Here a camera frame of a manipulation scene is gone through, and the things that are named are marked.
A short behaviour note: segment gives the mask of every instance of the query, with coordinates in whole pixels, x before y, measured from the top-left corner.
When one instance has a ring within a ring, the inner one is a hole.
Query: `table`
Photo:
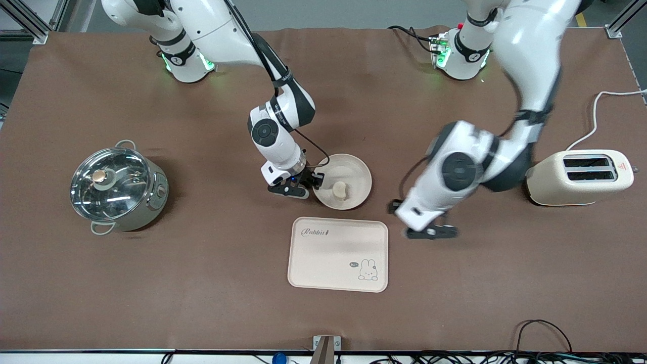
[[[263,35],[316,102],[302,132],[370,167],[365,204],[333,211],[266,191],[246,127],[272,94],[264,70],[223,67],[181,84],[145,34],[53,33],[32,50],[0,133],[0,348],[300,348],[338,334],[346,350],[494,350],[512,347],[521,321],[542,318],[575,350],[647,350],[642,174],[589,207],[481,189],[451,211],[459,238],[407,241],[386,204],[442,126],[465,119],[499,133],[512,120],[516,97],[496,60],[459,82],[391,30]],[[588,131],[596,93],[637,88],[622,43],[601,28],[569,29],[562,49],[537,161]],[[616,148],[644,168],[641,97],[603,98],[598,112],[599,131],[580,147]],[[93,236],[70,206],[72,173],[126,138],[167,173],[170,200],[147,229]],[[387,289],[290,286],[300,216],[386,223]],[[530,326],[521,348],[564,346]]]

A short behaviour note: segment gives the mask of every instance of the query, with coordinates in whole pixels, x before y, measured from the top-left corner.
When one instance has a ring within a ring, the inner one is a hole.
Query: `pot control knob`
[[[157,186],[157,196],[159,197],[166,196],[166,187],[164,185]]]

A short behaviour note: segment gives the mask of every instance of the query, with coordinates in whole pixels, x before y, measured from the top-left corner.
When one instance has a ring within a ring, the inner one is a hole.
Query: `blue object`
[[[287,356],[282,352],[276,353],[272,356],[272,364],[287,364]]]

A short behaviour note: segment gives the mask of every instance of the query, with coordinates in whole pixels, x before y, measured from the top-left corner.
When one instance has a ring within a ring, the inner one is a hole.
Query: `bunny illustration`
[[[360,276],[357,279],[361,280],[377,280],[377,267],[373,259],[364,259],[362,267],[360,268]]]

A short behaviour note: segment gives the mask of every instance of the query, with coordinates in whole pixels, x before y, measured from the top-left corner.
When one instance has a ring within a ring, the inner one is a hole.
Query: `glass lid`
[[[138,152],[123,147],[92,154],[72,177],[72,206],[84,218],[105,222],[133,210],[150,191],[149,166]]]

